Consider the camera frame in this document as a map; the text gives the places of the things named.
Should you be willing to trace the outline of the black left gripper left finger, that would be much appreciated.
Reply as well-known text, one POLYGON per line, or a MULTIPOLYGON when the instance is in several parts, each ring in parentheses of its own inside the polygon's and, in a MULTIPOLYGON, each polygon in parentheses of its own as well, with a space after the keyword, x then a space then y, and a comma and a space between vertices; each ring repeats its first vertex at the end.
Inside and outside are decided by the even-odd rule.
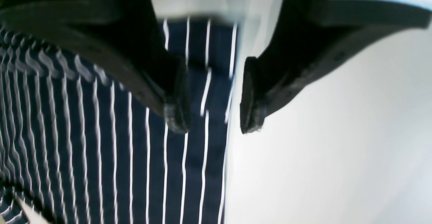
POLYGON ((151 0, 1 0, 1 25, 98 65, 169 129, 188 132, 187 67, 164 47, 151 0))

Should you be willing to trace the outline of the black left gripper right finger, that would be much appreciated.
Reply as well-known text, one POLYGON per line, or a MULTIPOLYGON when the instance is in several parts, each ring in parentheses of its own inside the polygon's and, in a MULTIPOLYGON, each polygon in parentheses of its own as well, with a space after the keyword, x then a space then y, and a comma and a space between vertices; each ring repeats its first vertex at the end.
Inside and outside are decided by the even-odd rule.
POLYGON ((430 22, 431 0, 282 0, 268 46, 244 63, 242 133, 258 131, 266 117, 368 46, 430 22))

